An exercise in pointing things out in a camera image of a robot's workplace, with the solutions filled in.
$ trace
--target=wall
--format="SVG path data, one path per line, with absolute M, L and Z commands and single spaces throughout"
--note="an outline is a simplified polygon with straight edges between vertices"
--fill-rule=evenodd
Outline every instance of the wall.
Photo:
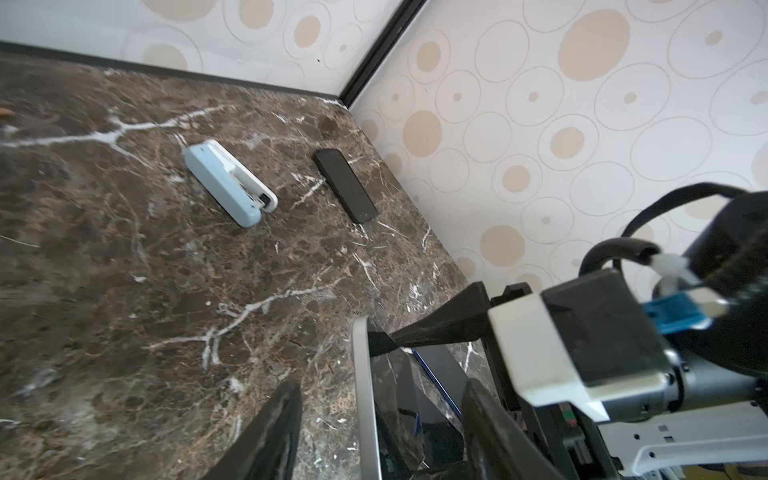
M 3 0 L 0 40 L 340 94 L 397 0 Z
M 767 8 L 432 0 L 352 110 L 469 280 L 540 290 L 675 187 L 768 187 Z M 637 235 L 682 252 L 722 205 Z

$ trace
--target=black corner strip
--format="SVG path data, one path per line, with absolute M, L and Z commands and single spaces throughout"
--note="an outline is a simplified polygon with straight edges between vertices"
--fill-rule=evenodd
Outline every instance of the black corner strip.
M 174 70 L 172 68 L 154 67 L 131 61 L 113 60 L 111 58 L 82 55 L 69 51 L 52 50 L 50 48 L 34 47 L 6 41 L 0 41 L 0 52 L 31 55 L 50 60 L 71 61 L 74 63 L 90 65 L 101 68 L 117 68 L 120 70 L 135 71 L 143 74 L 160 75 L 164 77 L 183 78 L 185 80 L 210 81 L 222 84 L 237 85 L 238 87 L 260 88 L 263 90 L 278 91 L 287 94 L 309 95 L 325 98 L 327 100 L 339 100 L 339 97 L 324 94 L 317 91 L 300 90 L 299 88 L 280 87 L 279 85 L 261 84 L 255 81 L 237 80 L 235 78 L 217 77 L 215 75 L 202 74 L 193 71 Z
M 360 95 L 360 92 L 368 84 L 376 69 L 384 62 L 389 51 L 395 46 L 402 33 L 411 25 L 411 22 L 422 9 L 427 0 L 402 0 L 400 6 L 392 14 L 392 18 L 376 39 L 368 54 L 360 63 L 355 74 L 346 84 L 339 96 L 341 102 L 348 108 Z

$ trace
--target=stapler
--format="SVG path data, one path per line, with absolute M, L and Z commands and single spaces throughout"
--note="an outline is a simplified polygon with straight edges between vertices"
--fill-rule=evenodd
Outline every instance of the stapler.
M 277 208 L 277 196 L 215 140 L 192 145 L 184 159 L 194 176 L 241 226 L 252 227 L 261 211 Z

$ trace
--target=marble table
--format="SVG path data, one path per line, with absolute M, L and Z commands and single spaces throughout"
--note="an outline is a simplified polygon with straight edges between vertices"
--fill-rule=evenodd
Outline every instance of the marble table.
M 288 378 L 294 478 L 358 478 L 352 319 L 392 331 L 465 280 L 349 112 L 10 54 L 0 91 L 3 478 L 199 478 Z M 280 199 L 254 228 L 184 166 L 207 138 Z M 350 222 L 318 148 L 349 158 L 378 218 Z

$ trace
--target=blue stapler handle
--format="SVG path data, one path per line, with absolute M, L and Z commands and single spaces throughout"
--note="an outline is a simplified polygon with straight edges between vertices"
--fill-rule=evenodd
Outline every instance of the blue stapler handle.
M 193 145 L 184 152 L 184 159 L 187 168 L 237 224 L 248 228 L 259 223 L 260 205 L 224 170 L 221 161 L 208 147 Z

